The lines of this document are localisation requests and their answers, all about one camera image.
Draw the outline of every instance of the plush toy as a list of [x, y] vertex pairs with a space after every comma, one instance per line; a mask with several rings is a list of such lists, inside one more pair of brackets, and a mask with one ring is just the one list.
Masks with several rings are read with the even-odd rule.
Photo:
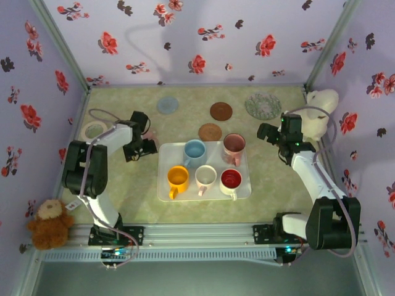
[[69, 236], [74, 218], [60, 200], [46, 200], [37, 210], [35, 219], [27, 224], [33, 233], [33, 245], [38, 250], [49, 250], [63, 246]]
[[[307, 94], [306, 106], [319, 107], [331, 114], [339, 103], [339, 95], [332, 89], [312, 91]], [[323, 112], [314, 109], [302, 109], [294, 112], [302, 117], [303, 141], [311, 138], [319, 141], [326, 133], [329, 118]]]

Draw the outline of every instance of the blue mug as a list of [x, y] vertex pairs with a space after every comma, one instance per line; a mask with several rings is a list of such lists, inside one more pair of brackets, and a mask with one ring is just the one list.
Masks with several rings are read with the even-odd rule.
[[207, 161], [206, 145], [200, 140], [190, 140], [184, 146], [184, 167], [198, 168]]

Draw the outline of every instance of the yellow mug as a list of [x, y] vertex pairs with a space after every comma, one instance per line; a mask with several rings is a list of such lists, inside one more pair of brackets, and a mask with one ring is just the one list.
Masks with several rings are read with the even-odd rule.
[[170, 185], [170, 192], [168, 196], [171, 199], [175, 199], [177, 194], [182, 193], [188, 189], [188, 170], [180, 165], [173, 166], [167, 173], [167, 181]]

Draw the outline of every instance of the floral wallpaper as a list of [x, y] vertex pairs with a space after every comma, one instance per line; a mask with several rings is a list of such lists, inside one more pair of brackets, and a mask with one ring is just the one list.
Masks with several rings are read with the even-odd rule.
[[0, 287], [11, 295], [31, 250], [26, 224], [54, 198], [83, 90], [28, 1], [0, 1], [0, 28]]
[[100, 86], [305, 83], [345, 0], [43, 2]]
[[361, 202], [383, 295], [395, 288], [395, 39], [387, 29], [395, 25], [394, 9], [392, 0], [362, 1], [313, 87], [339, 93], [339, 183]]

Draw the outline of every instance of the pink mug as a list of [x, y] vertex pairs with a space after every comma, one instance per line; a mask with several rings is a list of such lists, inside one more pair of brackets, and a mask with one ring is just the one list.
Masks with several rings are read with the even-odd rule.
[[240, 134], [227, 135], [223, 140], [223, 161], [239, 167], [245, 146], [246, 140]]

